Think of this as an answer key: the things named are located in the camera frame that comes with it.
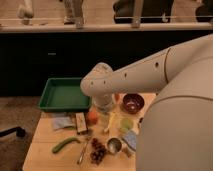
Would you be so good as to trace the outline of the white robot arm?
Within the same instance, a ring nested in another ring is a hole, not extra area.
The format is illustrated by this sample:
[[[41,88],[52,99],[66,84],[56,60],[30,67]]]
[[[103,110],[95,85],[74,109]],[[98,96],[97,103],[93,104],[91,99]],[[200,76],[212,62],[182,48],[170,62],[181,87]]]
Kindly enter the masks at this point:
[[[136,171],[213,171],[213,33],[112,70],[97,64],[84,94],[154,93],[137,136]]]

